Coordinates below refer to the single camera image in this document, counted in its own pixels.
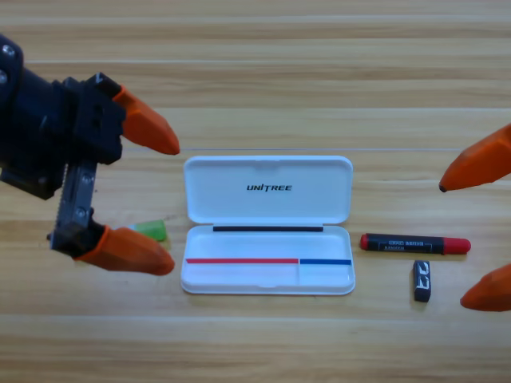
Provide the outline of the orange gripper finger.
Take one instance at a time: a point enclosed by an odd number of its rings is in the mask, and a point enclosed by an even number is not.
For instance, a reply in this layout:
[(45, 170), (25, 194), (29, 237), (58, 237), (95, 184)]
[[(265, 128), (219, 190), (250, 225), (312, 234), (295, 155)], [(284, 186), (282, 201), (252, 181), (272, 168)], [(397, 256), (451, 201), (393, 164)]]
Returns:
[(446, 169), (441, 192), (491, 184), (510, 173), (510, 124), (465, 149)]
[(470, 310), (510, 311), (510, 291), (510, 265), (508, 264), (482, 277), (464, 294), (460, 303)]
[(105, 230), (97, 245), (76, 261), (108, 271), (167, 275), (175, 266), (171, 255), (154, 239), (126, 227)]

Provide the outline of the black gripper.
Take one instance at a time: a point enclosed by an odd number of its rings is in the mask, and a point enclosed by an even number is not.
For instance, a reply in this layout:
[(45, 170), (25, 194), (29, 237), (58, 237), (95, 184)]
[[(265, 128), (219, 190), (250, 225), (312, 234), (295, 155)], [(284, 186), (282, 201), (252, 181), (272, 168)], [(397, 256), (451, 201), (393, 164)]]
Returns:
[(19, 45), (1, 37), (1, 180), (43, 200), (62, 191), (51, 249), (77, 258), (99, 243), (97, 166), (121, 158), (122, 133), (153, 151), (180, 153), (166, 119), (126, 87), (103, 73), (48, 82), (25, 67)]

